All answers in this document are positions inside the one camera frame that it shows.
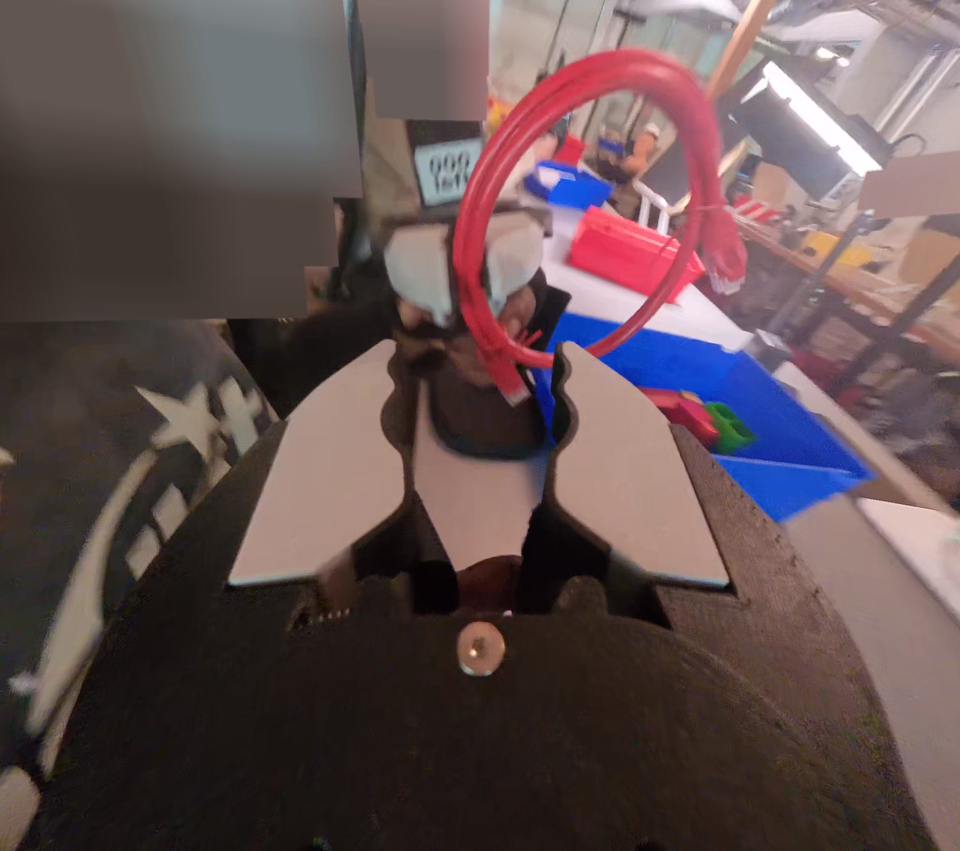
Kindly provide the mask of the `black board on white stand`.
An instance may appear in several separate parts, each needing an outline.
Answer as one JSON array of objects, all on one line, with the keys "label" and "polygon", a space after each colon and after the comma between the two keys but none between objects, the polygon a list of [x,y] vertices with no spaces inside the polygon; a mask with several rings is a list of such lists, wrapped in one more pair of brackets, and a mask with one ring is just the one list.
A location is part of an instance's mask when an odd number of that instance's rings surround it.
[{"label": "black board on white stand", "polygon": [[690,201],[688,166],[676,138],[631,183],[639,199],[637,222],[667,235]]}]

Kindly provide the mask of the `black printed shirt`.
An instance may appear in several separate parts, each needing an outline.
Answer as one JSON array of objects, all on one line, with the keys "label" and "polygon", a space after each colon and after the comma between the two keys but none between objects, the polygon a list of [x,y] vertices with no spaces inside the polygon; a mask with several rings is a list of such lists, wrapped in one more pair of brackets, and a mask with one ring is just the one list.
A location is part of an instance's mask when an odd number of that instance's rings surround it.
[{"label": "black printed shirt", "polygon": [[213,324],[2,324],[2,772],[39,774],[109,620],[278,420]]}]

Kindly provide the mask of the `person's left hand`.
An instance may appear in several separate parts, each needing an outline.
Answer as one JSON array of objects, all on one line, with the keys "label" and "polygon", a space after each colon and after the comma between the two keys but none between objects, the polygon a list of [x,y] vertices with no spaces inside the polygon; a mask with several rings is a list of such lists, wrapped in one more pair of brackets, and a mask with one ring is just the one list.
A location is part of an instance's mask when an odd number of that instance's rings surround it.
[{"label": "person's left hand", "polygon": [[[534,338],[535,319],[546,303],[549,285],[540,267],[520,289],[510,294],[502,306],[498,323],[513,341]],[[429,311],[398,298],[392,336],[404,356],[412,359],[439,358],[463,383],[475,389],[490,389],[494,382],[480,356],[474,339],[466,329],[442,329],[434,325]]]}]

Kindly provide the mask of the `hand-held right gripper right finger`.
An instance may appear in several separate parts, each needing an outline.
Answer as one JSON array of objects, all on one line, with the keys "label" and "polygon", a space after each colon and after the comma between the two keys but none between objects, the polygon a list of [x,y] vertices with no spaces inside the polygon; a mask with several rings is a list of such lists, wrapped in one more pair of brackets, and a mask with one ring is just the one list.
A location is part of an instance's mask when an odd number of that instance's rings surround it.
[{"label": "hand-held right gripper right finger", "polygon": [[541,604],[573,580],[615,615],[666,615],[666,595],[730,599],[730,570],[671,425],[573,342],[554,355],[541,498]]}]

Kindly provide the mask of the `small blue plastic bin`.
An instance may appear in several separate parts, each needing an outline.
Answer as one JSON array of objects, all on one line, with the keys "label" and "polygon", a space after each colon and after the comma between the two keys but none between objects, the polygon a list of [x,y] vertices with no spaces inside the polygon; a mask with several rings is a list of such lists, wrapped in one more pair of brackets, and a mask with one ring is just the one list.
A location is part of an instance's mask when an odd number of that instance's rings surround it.
[{"label": "small blue plastic bin", "polygon": [[523,179],[524,189],[547,204],[585,211],[600,208],[614,184],[594,173],[558,161],[540,161]]}]

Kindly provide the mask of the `person's right hand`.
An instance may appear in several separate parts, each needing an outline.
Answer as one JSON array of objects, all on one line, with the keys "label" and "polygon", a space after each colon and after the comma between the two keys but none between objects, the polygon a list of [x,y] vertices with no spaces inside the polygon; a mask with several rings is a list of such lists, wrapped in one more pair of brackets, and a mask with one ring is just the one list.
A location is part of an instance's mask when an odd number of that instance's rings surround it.
[{"label": "person's right hand", "polygon": [[513,615],[521,569],[519,555],[498,555],[458,570],[457,613],[481,617]]}]

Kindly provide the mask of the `yellow plastic bin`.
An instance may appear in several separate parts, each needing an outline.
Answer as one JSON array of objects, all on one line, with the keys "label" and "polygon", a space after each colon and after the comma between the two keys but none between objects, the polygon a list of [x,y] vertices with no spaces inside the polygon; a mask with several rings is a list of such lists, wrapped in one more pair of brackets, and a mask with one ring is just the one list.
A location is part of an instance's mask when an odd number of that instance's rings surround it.
[{"label": "yellow plastic bin", "polygon": [[[833,253],[834,248],[841,241],[841,236],[823,231],[811,231],[805,234],[799,253],[804,257],[822,262]],[[851,239],[846,248],[837,258],[837,263],[844,268],[863,269],[875,261],[874,248],[865,238],[857,235]]]}]

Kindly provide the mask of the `red toy block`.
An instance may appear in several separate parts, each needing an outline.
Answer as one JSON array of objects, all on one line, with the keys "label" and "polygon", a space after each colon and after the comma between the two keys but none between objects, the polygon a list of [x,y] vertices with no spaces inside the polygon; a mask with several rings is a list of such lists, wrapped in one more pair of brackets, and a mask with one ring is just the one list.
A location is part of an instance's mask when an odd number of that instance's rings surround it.
[{"label": "red toy block", "polygon": [[703,447],[714,449],[719,431],[712,414],[696,395],[679,390],[641,387],[639,389],[674,425],[685,428]]}]

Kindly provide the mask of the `green toy block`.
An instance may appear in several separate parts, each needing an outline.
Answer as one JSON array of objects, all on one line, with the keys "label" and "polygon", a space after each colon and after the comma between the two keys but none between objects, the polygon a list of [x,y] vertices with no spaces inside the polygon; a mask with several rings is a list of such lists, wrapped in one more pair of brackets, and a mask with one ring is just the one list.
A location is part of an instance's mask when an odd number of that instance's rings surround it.
[{"label": "green toy block", "polygon": [[757,435],[726,403],[709,401],[704,409],[717,433],[713,444],[715,455],[735,456],[756,443]]}]

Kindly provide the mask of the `studio light panel on stand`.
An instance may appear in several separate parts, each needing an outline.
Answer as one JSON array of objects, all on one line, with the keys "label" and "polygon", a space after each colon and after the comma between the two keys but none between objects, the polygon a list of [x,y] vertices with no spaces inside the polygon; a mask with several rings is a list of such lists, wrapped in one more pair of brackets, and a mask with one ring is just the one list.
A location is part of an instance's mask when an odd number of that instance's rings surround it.
[{"label": "studio light panel on stand", "polygon": [[849,178],[884,170],[892,145],[861,116],[843,113],[809,82],[763,59],[716,103],[724,150],[750,139],[762,160],[819,200]]}]

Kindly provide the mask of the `red plastic bin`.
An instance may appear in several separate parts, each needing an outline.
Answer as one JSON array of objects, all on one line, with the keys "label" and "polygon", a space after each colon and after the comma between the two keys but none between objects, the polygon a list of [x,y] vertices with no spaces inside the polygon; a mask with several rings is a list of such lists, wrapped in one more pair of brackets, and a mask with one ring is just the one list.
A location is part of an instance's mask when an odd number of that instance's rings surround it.
[{"label": "red plastic bin", "polygon": [[564,262],[645,297],[672,269],[681,243],[615,212],[588,207],[574,229]]}]

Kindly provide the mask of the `long wooden workbench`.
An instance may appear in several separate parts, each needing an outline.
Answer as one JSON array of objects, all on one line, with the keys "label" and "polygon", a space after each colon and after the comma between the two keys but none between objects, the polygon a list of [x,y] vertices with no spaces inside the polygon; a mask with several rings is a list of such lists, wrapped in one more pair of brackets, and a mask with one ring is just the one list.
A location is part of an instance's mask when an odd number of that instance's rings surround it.
[{"label": "long wooden workbench", "polygon": [[778,242],[770,226],[737,214],[741,238],[761,247],[802,280],[796,293],[777,312],[774,328],[798,346],[805,346],[822,323],[834,317],[855,329],[869,342],[883,341],[890,351],[899,346],[924,345],[939,360],[958,364],[958,318],[933,317],[945,307],[958,314],[958,303],[949,295],[958,284],[958,252],[924,285],[896,284],[861,269],[841,266],[837,259],[846,245],[839,242],[824,261],[805,257]]}]

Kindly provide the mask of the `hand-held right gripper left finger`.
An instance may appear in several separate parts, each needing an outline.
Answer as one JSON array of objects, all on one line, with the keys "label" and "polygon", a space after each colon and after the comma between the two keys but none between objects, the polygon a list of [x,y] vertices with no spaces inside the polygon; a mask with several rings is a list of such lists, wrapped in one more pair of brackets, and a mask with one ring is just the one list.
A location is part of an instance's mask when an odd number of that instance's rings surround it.
[{"label": "hand-held right gripper left finger", "polygon": [[383,413],[401,395],[397,345],[378,342],[292,411],[230,571],[230,585],[320,577],[400,512],[409,489]]}]

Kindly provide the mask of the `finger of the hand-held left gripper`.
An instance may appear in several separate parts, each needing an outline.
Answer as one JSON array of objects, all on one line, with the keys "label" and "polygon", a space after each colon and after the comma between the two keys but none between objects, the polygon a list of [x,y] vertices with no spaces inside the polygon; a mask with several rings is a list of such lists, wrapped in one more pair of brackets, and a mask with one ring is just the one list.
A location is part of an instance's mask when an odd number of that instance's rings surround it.
[{"label": "finger of the hand-held left gripper", "polygon": [[405,224],[384,246],[384,266],[402,329],[459,329],[451,224]]},{"label": "finger of the hand-held left gripper", "polygon": [[540,270],[545,238],[546,226],[533,213],[494,213],[490,218],[481,284],[494,315],[500,315],[507,300]]}]

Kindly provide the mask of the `blue bin with tag sticker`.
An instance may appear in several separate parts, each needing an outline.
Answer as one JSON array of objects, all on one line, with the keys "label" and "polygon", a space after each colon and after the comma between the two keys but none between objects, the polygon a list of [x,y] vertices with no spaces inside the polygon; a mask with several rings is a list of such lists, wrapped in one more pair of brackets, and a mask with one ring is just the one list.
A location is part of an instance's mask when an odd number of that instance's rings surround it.
[{"label": "blue bin with tag sticker", "polygon": [[755,439],[714,459],[772,520],[785,522],[872,482],[875,471],[750,354],[642,329],[601,357],[634,386],[684,390],[729,407]]}]

